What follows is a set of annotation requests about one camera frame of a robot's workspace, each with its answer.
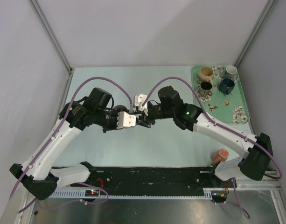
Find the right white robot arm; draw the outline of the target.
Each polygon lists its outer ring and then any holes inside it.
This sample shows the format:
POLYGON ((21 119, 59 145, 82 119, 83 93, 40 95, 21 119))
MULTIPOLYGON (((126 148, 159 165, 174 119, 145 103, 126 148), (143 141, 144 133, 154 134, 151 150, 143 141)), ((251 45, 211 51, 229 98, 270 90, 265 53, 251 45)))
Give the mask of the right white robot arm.
POLYGON ((234 177, 246 176, 260 181, 265 175, 272 155, 271 139, 267 134, 245 134, 225 123, 207 116, 200 107, 184 103, 172 86, 158 91, 159 104, 145 102, 146 95, 134 98, 134 107, 142 114, 137 124, 150 128, 157 119, 173 119, 182 130, 204 134, 235 151, 235 159, 218 162, 209 175, 210 184, 220 187, 234 177))

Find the aluminium frame post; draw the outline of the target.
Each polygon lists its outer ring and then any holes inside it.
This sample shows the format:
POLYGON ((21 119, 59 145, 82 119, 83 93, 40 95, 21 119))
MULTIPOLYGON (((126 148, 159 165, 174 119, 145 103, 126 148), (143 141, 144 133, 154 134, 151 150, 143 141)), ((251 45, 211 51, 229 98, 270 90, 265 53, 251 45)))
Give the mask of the aluminium frame post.
POLYGON ((240 51, 234 66, 239 67, 243 59, 245 58, 246 54, 250 50, 253 42, 256 40, 257 36, 259 35, 261 29, 263 28, 264 24, 268 20, 271 12, 273 11, 274 7, 277 5, 278 0, 268 0, 262 10, 262 12, 259 15, 259 18, 257 19, 250 35, 248 36, 248 39, 246 43, 244 44, 242 50, 240 51))
POLYGON ((73 71, 52 27, 50 26, 39 2, 37 0, 28 0, 30 6, 32 7, 38 21, 40 22, 44 32, 46 33, 47 37, 49 38, 52 46, 54 47, 56 53, 58 54, 60 60, 62 61, 64 67, 68 71, 69 74, 73 71))

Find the aluminium base profile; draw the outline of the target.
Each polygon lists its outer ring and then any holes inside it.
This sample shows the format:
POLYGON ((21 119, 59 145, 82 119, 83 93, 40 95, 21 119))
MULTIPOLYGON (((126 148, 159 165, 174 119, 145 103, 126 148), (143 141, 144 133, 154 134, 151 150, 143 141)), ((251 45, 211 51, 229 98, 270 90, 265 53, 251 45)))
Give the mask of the aluminium base profile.
POLYGON ((281 190, 279 180, 263 176, 262 180, 256 181, 246 176, 236 178, 236 188, 239 190, 281 190))

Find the left aluminium frame post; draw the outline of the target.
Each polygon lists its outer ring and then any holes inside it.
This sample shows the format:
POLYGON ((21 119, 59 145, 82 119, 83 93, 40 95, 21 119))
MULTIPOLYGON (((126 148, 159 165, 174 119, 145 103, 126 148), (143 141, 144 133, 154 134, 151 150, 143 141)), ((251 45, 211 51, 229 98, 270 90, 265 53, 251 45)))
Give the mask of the left aluminium frame post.
POLYGON ((69 74, 73 71, 52 27, 50 26, 39 2, 37 0, 28 0, 30 6, 32 7, 38 21, 40 22, 44 32, 46 33, 47 37, 49 38, 52 46, 54 47, 56 53, 58 54, 60 60, 62 61, 64 67, 68 71, 69 74))

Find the right aluminium frame post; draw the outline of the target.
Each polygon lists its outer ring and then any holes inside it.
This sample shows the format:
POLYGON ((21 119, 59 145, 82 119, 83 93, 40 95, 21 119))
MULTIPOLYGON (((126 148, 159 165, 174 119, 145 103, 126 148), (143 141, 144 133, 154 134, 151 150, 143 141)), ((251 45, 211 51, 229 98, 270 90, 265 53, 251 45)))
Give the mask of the right aluminium frame post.
POLYGON ((248 36, 248 39, 246 43, 244 44, 242 50, 240 51, 234 66, 239 67, 243 59, 245 58, 246 54, 250 50, 253 42, 256 40, 257 36, 259 35, 261 29, 263 28, 264 24, 268 20, 271 12, 273 11, 274 7, 277 5, 278 0, 268 0, 262 10, 262 12, 259 15, 259 18, 257 19, 250 35, 248 36))

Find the blue mug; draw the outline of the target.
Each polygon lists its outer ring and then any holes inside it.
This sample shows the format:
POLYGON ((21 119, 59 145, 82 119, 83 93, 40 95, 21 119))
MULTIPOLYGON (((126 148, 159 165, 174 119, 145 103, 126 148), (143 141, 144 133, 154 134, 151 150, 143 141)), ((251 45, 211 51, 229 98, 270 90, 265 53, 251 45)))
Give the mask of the blue mug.
POLYGON ((231 79, 225 78, 219 84, 218 89, 221 93, 229 95, 233 91, 234 87, 235 87, 234 81, 231 79))

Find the mauve purple mug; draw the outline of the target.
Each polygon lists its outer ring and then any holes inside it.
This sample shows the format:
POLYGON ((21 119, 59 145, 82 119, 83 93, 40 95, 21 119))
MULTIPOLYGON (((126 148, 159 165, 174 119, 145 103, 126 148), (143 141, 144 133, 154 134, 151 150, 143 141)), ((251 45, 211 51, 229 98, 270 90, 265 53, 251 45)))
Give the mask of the mauve purple mug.
POLYGON ((128 109, 124 105, 116 105, 113 107, 113 110, 117 110, 119 112, 128 112, 128 109))

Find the beige wooden mug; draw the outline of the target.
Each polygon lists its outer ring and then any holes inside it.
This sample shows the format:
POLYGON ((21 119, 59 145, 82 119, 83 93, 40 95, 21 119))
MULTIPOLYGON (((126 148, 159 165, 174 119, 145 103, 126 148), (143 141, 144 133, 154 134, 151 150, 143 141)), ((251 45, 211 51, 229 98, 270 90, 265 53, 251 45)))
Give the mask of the beige wooden mug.
POLYGON ((197 78, 202 82, 209 82, 213 85, 214 71, 210 67, 202 67, 197 74, 197 78))

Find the grey mug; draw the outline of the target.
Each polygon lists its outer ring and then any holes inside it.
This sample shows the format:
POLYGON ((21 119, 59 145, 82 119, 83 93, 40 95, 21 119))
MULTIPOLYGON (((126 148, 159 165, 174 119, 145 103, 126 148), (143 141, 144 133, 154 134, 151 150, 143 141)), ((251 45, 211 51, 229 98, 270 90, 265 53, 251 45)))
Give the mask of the grey mug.
POLYGON ((228 65, 225 68, 225 78, 232 79, 237 74, 237 68, 233 65, 228 65))

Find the green floral tray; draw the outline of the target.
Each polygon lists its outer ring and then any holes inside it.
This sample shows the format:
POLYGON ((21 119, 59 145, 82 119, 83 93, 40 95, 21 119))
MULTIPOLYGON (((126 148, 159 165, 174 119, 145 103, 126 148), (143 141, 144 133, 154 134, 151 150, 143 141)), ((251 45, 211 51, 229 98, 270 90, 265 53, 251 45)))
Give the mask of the green floral tray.
POLYGON ((240 77, 232 78, 234 88, 230 94, 220 92, 219 87, 225 76, 226 66, 211 66, 213 70, 212 95, 199 97, 206 112, 224 123, 247 124, 250 121, 240 77))

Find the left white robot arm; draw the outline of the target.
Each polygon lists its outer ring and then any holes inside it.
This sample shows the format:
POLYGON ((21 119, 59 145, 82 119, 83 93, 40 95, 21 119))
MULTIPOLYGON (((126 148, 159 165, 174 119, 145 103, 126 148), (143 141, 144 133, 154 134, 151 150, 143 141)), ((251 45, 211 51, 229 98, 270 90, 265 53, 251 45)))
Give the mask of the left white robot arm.
POLYGON ((13 164, 12 175, 38 200, 48 198, 60 187, 83 182, 92 186, 97 181, 95 168, 88 162, 73 167, 53 168, 58 156, 86 127, 95 124, 105 128, 113 121, 116 111, 106 106, 112 95, 94 88, 89 96, 67 104, 59 115, 54 128, 36 152, 24 163, 13 164))

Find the salmon pink mug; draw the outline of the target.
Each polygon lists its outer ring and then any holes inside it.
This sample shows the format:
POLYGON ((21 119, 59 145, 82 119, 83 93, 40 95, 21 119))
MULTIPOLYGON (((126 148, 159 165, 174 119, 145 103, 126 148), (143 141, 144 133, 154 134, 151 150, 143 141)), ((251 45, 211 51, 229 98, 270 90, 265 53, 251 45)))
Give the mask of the salmon pink mug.
POLYGON ((229 152, 226 149, 220 149, 214 152, 211 156, 211 165, 215 165, 219 162, 225 162, 229 157, 229 152))

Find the black striped mug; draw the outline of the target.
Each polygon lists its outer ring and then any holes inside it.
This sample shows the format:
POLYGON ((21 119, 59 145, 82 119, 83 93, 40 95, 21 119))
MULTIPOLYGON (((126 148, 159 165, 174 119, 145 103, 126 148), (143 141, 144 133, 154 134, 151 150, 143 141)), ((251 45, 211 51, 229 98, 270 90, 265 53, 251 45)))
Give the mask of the black striped mug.
POLYGON ((201 82, 199 87, 199 95, 201 97, 212 96, 213 93, 211 89, 212 89, 211 82, 201 82))

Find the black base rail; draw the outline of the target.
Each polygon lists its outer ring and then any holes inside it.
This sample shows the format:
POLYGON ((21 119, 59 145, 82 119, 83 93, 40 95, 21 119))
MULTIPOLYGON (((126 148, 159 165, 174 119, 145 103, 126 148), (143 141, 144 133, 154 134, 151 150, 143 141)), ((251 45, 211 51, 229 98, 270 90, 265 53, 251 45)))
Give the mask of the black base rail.
POLYGON ((232 180, 222 181, 212 167, 94 167, 86 184, 110 193, 170 193, 197 195, 204 188, 233 188, 232 180))

